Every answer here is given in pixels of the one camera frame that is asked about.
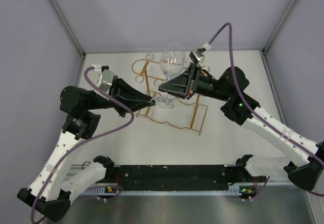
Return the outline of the gold wire wine glass rack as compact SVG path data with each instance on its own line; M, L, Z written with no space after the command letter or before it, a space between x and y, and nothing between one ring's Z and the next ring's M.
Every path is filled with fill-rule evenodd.
M145 58L138 59L131 65L131 70L136 75L135 81L145 84L146 94L151 97L162 97L157 87L166 80L155 72L156 68L159 66L153 54L147 54ZM196 95L189 101L169 95L167 98L174 103L173 109L168 106L148 107L137 111L135 115L157 124L166 124L180 130L191 130L201 135L209 106L199 101L200 96Z

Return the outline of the clear wine glass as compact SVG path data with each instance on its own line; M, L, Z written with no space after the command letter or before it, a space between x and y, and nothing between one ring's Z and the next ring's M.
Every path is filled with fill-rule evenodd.
M179 75L185 64L185 49L181 43L171 42L165 47L159 61L160 69L166 78L166 81ZM152 100L155 105L162 109L173 109L175 104L168 94L163 92L161 96L156 96Z

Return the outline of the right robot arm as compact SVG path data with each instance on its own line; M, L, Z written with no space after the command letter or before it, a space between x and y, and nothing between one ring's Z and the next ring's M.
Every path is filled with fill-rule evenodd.
M203 69L191 63L158 89L181 99L198 94L224 101L221 111L225 117L258 134L284 154L283 157L243 156L237 161L236 175L240 180L258 176L288 179L312 192L323 171L323 143L301 136L274 118L244 93L248 85L244 72L236 66L226 69L216 80L210 74L203 75Z

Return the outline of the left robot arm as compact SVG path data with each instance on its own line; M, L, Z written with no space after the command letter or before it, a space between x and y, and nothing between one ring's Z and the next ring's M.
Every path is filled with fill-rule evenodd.
M110 99L96 91L74 86L62 90L60 109L67 113L67 118L59 140L35 181L18 192L18 199L53 222L60 221L86 189L101 180L108 182L114 178L114 162L109 157L98 156L86 169L66 179L76 156L93 138L99 124L101 116L92 110L113 108L125 117L126 113L155 105L150 96L111 72L105 71L99 76L98 88Z

